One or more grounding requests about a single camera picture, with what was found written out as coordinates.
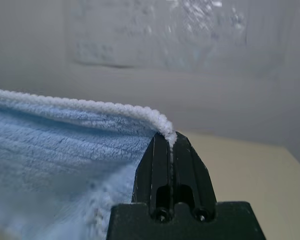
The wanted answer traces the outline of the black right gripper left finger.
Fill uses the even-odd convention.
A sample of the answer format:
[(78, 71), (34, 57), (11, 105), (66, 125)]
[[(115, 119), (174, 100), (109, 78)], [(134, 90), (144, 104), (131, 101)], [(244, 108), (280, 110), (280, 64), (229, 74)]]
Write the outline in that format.
[(135, 171), (133, 201), (149, 208), (170, 207), (170, 145), (159, 133), (151, 139)]

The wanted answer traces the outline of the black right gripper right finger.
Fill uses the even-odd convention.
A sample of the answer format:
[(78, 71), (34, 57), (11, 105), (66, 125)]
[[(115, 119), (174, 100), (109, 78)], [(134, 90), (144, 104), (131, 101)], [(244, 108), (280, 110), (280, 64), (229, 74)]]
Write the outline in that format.
[(188, 204), (191, 210), (215, 209), (217, 200), (209, 171), (189, 139), (179, 132), (173, 146), (173, 172), (178, 203)]

